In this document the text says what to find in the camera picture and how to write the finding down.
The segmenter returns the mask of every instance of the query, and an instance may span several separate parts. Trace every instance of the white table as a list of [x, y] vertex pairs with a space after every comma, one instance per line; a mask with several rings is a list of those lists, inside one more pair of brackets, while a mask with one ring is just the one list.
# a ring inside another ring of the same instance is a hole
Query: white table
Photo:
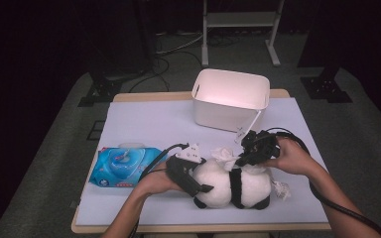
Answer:
[[[309, 132], [294, 98], [287, 91], [271, 91], [270, 105], [262, 119], [268, 129], [284, 127], [307, 144], [314, 158], [323, 164], [318, 148]], [[192, 122], [191, 93], [119, 94], [110, 105], [106, 124], [97, 150], [121, 143], [140, 142], [166, 149], [176, 143], [199, 143], [201, 155], [209, 157], [216, 146], [230, 146], [239, 154], [234, 133], [197, 126]], [[91, 165], [92, 170], [96, 156]], [[186, 193], [169, 191], [147, 199], [140, 217], [139, 233], [239, 232], [272, 230], [329, 230], [321, 208], [309, 189], [308, 180], [273, 170], [276, 180], [290, 185], [292, 196], [286, 201], [271, 194], [264, 210], [199, 209]], [[81, 203], [72, 220], [75, 233], [102, 233], [111, 223], [131, 188], [98, 187], [86, 180]]]

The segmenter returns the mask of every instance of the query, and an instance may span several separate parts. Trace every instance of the forearm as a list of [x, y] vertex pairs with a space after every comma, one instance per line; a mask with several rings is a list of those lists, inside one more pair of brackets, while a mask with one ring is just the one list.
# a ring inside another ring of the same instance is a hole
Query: forearm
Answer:
[[101, 237], [128, 237], [139, 219], [148, 196], [149, 194], [139, 189], [132, 190], [119, 213]]
[[[322, 167], [316, 169], [314, 173], [308, 175], [308, 178], [322, 196], [361, 214], [361, 211], [345, 195], [325, 169]], [[353, 217], [343, 214], [326, 204], [322, 204], [322, 206], [336, 237], [381, 237], [375, 230]]]

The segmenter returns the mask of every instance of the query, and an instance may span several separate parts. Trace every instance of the panda ear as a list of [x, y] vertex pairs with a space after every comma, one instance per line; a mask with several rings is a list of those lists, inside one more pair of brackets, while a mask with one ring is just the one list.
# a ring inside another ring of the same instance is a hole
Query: panda ear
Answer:
[[193, 198], [193, 203], [200, 209], [206, 208], [206, 204], [197, 199], [197, 197]]

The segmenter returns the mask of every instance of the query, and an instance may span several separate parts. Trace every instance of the dark background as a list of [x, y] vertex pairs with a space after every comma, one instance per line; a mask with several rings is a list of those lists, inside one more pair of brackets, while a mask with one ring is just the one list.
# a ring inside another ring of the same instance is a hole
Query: dark background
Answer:
[[[122, 2], [133, 8], [136, 1]], [[106, 70], [109, 64], [118, 73], [139, 72], [151, 60], [149, 49], [136, 46], [132, 49], [141, 56], [134, 58], [135, 64], [125, 65], [132, 53], [111, 48], [113, 33], [107, 24], [113, 18], [104, 8], [111, 4], [116, 3], [0, 1], [0, 217], [76, 80], [91, 70]], [[154, 24], [149, 32], [201, 30], [201, 0], [153, 0], [145, 6]], [[208, 7], [252, 11], [273, 10], [276, 5], [272, 0], [263, 4], [210, 0]], [[129, 30], [118, 37], [128, 42], [142, 34], [133, 34], [142, 29], [133, 25], [142, 19], [137, 12], [122, 14], [125, 18], [115, 21]], [[87, 17], [95, 25], [85, 21]], [[127, 21], [134, 17], [137, 21]], [[287, 0], [279, 32], [309, 29], [300, 66], [325, 66], [333, 56], [360, 80], [381, 110], [381, 1]]]

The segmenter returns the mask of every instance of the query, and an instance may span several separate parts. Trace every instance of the shelf leg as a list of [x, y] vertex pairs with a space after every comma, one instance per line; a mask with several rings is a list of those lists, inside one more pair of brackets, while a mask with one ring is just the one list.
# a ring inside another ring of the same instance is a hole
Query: shelf leg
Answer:
[[284, 0], [280, 0], [277, 13], [275, 14], [275, 18], [274, 18], [274, 25], [272, 27], [271, 38], [265, 41], [265, 44], [267, 45], [267, 49], [271, 57], [272, 64], [274, 66], [281, 65], [280, 61], [278, 60], [277, 53], [275, 52], [275, 49], [274, 49], [274, 42], [275, 42], [275, 37], [277, 36], [277, 30], [278, 30], [278, 25], [280, 24], [281, 14], [283, 12], [283, 6], [284, 6]]
[[202, 29], [202, 66], [206, 67], [208, 66], [208, 44], [206, 43], [207, 38], [207, 22], [206, 22], [206, 16], [207, 16], [207, 10], [206, 10], [206, 1], [203, 0], [203, 29]]

